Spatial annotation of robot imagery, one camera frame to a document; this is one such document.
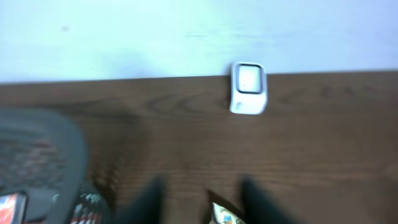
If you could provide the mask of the yellow snack bag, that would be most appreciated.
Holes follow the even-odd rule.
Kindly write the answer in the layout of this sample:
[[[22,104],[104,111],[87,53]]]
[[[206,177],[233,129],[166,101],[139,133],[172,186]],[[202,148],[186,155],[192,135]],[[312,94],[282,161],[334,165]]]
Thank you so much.
[[[229,200],[208,189],[208,221],[209,224],[247,224],[244,213]]]

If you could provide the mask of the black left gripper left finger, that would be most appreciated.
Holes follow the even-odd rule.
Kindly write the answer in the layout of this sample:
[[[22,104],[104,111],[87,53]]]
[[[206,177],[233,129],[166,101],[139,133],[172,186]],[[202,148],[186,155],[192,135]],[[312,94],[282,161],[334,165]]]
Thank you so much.
[[[155,177],[133,202],[116,214],[113,223],[161,224],[165,191],[162,176]]]

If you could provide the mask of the white barcode scanner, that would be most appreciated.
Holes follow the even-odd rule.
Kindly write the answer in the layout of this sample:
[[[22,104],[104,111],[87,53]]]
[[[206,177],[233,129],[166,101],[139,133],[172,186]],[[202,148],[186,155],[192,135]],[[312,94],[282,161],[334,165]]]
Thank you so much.
[[[268,102],[267,74],[258,63],[235,62],[231,66],[231,101],[234,114],[261,114]]]

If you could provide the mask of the orange small box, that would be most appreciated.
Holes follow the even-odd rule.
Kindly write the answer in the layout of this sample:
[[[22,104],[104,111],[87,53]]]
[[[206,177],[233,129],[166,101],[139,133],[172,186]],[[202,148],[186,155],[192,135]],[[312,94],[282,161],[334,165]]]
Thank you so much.
[[[0,223],[1,224],[22,224],[24,221],[27,195],[13,193],[1,196]]]

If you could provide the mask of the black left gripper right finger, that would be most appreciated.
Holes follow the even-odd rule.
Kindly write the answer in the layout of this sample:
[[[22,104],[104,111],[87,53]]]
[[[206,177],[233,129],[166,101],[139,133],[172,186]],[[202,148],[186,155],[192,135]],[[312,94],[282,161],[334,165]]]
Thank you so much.
[[[247,224],[299,224],[301,221],[262,189],[253,178],[243,176],[240,198]]]

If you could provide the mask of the grey plastic basket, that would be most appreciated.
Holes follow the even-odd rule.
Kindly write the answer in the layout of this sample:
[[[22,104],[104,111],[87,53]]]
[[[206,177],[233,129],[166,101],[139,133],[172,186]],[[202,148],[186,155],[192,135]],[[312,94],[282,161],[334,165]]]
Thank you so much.
[[[27,195],[23,223],[110,223],[87,167],[85,141],[69,119],[47,110],[1,109],[1,196]]]

